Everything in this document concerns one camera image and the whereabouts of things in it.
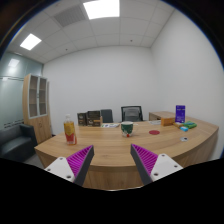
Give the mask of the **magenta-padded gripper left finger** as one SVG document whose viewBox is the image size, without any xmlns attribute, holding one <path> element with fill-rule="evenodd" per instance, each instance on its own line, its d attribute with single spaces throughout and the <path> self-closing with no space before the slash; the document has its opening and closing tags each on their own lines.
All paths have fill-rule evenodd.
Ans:
<svg viewBox="0 0 224 224">
<path fill-rule="evenodd" d="M 94 146 L 90 145 L 67 158 L 58 157 L 46 168 L 46 171 L 82 186 L 93 157 Z"/>
</svg>

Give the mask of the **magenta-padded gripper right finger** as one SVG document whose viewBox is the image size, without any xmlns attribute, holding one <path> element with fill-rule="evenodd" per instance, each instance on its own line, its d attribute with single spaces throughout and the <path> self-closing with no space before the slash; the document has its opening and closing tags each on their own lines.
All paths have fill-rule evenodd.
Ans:
<svg viewBox="0 0 224 224">
<path fill-rule="evenodd" d="M 132 144 L 130 151 L 144 185 L 166 177 L 182 169 L 167 154 L 155 154 L 141 146 Z"/>
</svg>

